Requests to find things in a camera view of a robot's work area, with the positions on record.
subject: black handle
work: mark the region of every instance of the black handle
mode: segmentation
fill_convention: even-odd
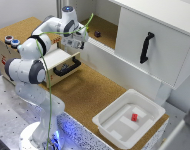
[[[74,65],[70,66],[69,68],[66,68],[64,70],[57,70],[57,68],[53,68],[53,72],[58,75],[58,76],[64,76],[66,75],[67,73],[71,72],[72,70],[76,69],[77,67],[79,67],[81,65],[81,62],[79,60],[77,60],[75,58],[75,56],[72,58],[72,61],[75,63]]]
[[[147,54],[147,50],[148,50],[148,46],[149,46],[149,40],[152,39],[155,35],[151,32],[148,33],[148,36],[146,37],[145,41],[144,41],[144,45],[143,45],[143,49],[142,49],[142,54],[140,57],[140,63],[143,64],[144,62],[146,62],[148,60],[148,57],[146,57]]]

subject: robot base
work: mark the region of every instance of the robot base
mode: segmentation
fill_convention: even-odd
[[[19,138],[19,150],[44,150],[44,147],[41,146],[39,148],[36,148],[34,147],[32,144],[31,144],[31,140],[30,140],[30,137],[32,136],[33,132],[35,131],[35,129],[38,127],[38,125],[40,124],[40,122],[36,122],[36,123],[33,123],[31,125],[29,125],[28,127],[26,127],[22,132],[21,132],[21,135],[20,135],[20,138]]]

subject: brown surface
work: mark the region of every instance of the brown surface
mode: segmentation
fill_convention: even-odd
[[[65,111],[115,150],[118,148],[100,134],[92,118],[124,92],[124,88],[84,64],[77,72],[52,87],[52,93],[64,101]],[[143,148],[167,119],[168,115],[164,115],[132,150]]]
[[[92,21],[89,24],[89,36],[93,39],[115,49],[116,45],[116,38],[117,38],[117,30],[118,26],[115,24],[112,24],[98,16],[94,16]],[[99,31],[101,32],[101,37],[97,38],[94,36],[94,32]]]
[[[21,44],[24,43],[28,37],[31,36],[33,30],[41,24],[41,21],[35,17],[31,17],[5,28],[0,29],[0,41],[5,42],[5,37],[7,35],[12,35],[15,39],[20,40]],[[61,38],[55,34],[48,34],[52,44],[55,43],[55,40]]]

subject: red object in bin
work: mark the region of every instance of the red object in bin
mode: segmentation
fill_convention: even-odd
[[[131,120],[136,122],[137,121],[137,116],[138,116],[137,114],[132,114],[132,119]]]

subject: cable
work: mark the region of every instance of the cable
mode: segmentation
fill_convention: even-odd
[[[86,36],[86,33],[87,33],[87,27],[89,25],[89,23],[91,22],[92,18],[93,18],[94,14],[92,13],[90,19],[88,20],[87,24],[82,27],[81,29],[78,29],[76,31],[73,31],[73,32],[43,32],[41,33],[39,36],[43,35],[43,34],[47,34],[47,33],[53,33],[53,34],[73,34],[73,33],[76,33],[76,32],[79,32],[80,30],[86,28],[85,30],[85,36]],[[44,59],[44,56],[42,54],[42,51],[40,49],[40,46],[39,46],[39,42],[38,40],[36,39],[36,43],[37,43],[37,47],[38,47],[38,50],[41,54],[41,57],[43,59],[43,62],[44,62],[44,65],[45,65],[45,68],[46,68],[46,72],[47,72],[47,75],[48,75],[48,83],[49,83],[49,93],[50,93],[50,119],[49,119],[49,128],[48,128],[48,138],[47,138],[47,146],[46,146],[46,150],[48,150],[48,143],[49,143],[49,135],[50,135],[50,129],[51,129],[51,119],[52,119],[52,97],[51,97],[51,81],[50,81],[50,75],[49,75],[49,71],[48,71],[48,67],[47,67],[47,64],[46,64],[46,61]]]

